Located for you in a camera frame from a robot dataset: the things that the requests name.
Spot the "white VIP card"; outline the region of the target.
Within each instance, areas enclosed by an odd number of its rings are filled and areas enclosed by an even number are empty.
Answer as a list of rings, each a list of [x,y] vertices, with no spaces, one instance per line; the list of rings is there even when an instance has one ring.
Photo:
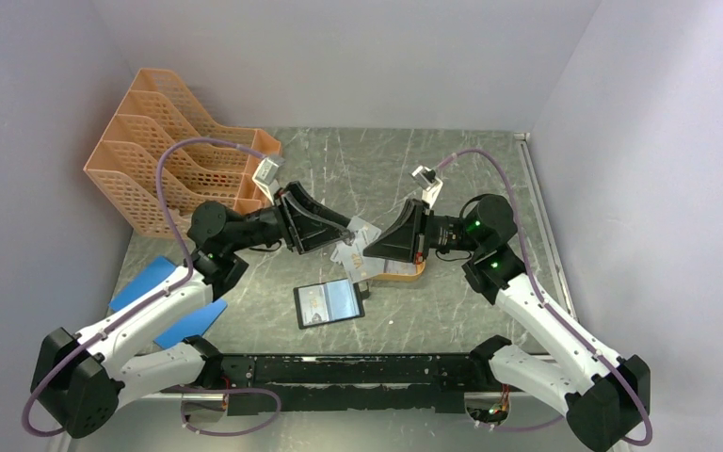
[[[374,278],[379,273],[379,268],[372,259],[363,255],[364,242],[354,241],[350,245],[343,241],[335,245],[330,260],[339,264],[344,270],[346,277],[352,283],[360,283]]]
[[[363,250],[368,244],[377,240],[381,235],[379,227],[359,216],[351,218],[347,229],[350,231],[350,238],[346,244],[360,248],[361,250]]]

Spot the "orange oval tray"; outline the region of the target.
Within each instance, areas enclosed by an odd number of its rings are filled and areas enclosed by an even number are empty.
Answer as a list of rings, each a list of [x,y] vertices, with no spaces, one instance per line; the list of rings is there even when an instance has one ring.
[[[384,271],[374,277],[376,281],[411,283],[421,277],[425,271],[426,264],[402,263],[393,260],[386,260]]]

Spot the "black leather card holder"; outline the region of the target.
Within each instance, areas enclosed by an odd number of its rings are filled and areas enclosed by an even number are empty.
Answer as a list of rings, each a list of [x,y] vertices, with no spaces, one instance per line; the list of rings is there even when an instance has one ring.
[[[318,325],[305,326],[301,317],[299,291],[310,286],[321,285],[325,291],[325,298],[329,309],[329,320]],[[334,280],[295,287],[293,297],[297,312],[297,323],[300,330],[316,328],[333,323],[365,317],[364,302],[370,298],[369,285],[360,286],[349,279]]]

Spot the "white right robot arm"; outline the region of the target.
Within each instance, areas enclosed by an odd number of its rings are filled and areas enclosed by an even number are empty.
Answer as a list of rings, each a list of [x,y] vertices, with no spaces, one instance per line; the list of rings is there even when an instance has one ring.
[[[552,357],[547,363],[503,337],[475,349],[473,383],[516,387],[552,407],[591,451],[628,443],[648,421],[651,370],[639,356],[621,356],[564,311],[538,283],[526,259],[508,244],[521,229],[508,200],[484,194],[457,216],[439,216],[421,200],[405,204],[395,223],[365,246],[366,257],[421,263],[431,251],[467,251],[471,289],[521,324]]]

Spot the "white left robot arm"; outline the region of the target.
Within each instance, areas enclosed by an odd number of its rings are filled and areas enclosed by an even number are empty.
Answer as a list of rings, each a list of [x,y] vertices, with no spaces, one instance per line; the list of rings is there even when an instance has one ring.
[[[203,202],[186,233],[195,248],[165,280],[93,325],[76,333],[58,328],[43,338],[21,413],[23,429],[36,437],[83,438],[118,409],[159,390],[215,389],[223,377],[221,354],[200,336],[185,338],[170,352],[138,352],[233,289],[248,268],[239,251],[282,242],[305,254],[349,237],[349,222],[299,182],[280,188],[270,206],[248,214]]]

